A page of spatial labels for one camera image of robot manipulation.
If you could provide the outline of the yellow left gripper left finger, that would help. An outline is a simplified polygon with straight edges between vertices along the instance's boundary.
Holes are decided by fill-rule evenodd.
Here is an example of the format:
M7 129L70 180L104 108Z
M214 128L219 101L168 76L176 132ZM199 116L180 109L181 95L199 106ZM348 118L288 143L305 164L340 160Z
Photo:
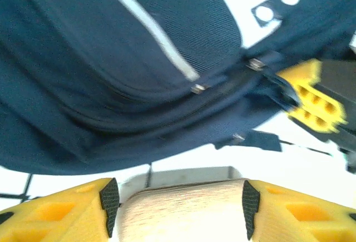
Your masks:
M0 211L0 242L108 242L120 204L114 178Z

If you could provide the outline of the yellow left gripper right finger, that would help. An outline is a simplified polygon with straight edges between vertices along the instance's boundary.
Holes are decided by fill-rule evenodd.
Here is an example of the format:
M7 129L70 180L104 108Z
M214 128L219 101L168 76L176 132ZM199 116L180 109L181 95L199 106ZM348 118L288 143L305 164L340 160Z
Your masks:
M356 242L356 209L259 180L245 180L251 242Z

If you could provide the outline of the tan fabric glasses case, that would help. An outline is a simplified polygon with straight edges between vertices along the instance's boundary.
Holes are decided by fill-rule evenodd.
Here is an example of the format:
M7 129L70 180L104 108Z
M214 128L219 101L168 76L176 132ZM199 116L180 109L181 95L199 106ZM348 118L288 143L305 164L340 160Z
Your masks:
M243 180L150 189L130 197L117 218L119 242L249 242Z

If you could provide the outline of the navy blue backpack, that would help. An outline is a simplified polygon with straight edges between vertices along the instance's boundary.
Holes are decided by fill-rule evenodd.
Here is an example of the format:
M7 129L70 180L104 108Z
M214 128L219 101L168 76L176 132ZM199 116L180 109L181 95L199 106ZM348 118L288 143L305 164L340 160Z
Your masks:
M278 72L342 59L356 0L0 0L0 166L133 167L206 144L277 149L255 128L300 104Z

